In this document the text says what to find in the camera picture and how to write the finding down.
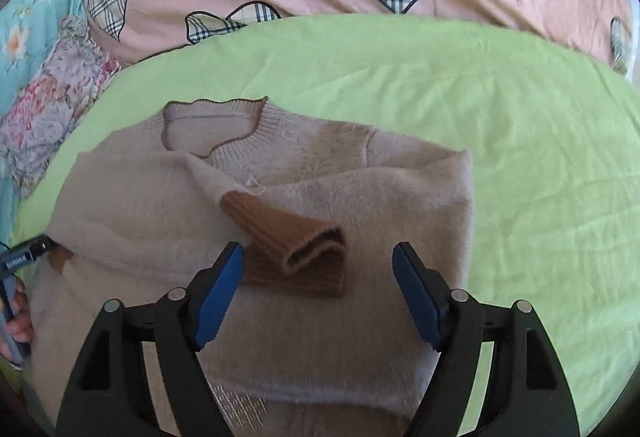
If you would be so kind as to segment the person's left hand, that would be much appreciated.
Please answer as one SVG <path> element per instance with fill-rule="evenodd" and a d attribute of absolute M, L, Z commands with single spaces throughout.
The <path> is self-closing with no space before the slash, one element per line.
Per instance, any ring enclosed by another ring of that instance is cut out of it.
<path fill-rule="evenodd" d="M 35 330 L 32 326 L 32 318 L 29 312 L 28 296 L 25 284 L 20 278 L 15 278 L 15 290 L 11 301 L 11 308 L 15 310 L 12 320 L 6 322 L 6 331 L 1 332 L 1 356 L 12 365 L 21 369 L 24 358 L 13 356 L 12 346 L 32 345 L 35 339 Z"/>

